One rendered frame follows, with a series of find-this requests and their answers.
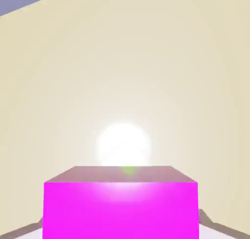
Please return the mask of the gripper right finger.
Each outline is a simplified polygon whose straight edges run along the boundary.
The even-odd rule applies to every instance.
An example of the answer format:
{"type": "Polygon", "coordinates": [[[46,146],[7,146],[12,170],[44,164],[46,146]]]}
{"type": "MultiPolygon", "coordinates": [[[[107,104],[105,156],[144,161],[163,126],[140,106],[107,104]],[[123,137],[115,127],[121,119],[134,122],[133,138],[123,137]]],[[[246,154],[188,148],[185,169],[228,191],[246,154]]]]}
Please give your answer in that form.
{"type": "Polygon", "coordinates": [[[199,239],[250,239],[250,235],[213,222],[199,209],[199,239]]]}

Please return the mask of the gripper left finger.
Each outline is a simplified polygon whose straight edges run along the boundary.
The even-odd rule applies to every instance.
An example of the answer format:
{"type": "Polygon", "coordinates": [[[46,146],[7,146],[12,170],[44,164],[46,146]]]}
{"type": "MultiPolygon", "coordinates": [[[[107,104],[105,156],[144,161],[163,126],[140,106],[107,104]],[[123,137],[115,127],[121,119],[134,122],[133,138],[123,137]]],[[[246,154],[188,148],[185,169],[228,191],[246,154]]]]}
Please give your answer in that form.
{"type": "Polygon", "coordinates": [[[42,218],[36,222],[0,236],[0,239],[15,239],[42,228],[42,218]]]}

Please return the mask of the small magenta cube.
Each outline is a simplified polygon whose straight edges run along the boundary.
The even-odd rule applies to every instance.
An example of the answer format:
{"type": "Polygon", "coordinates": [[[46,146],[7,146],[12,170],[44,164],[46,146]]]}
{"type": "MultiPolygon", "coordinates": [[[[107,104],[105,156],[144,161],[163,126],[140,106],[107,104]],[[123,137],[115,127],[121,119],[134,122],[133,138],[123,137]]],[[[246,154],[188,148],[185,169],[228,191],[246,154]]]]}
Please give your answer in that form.
{"type": "Polygon", "coordinates": [[[42,239],[199,239],[198,184],[171,166],[75,166],[44,183],[42,239]]]}

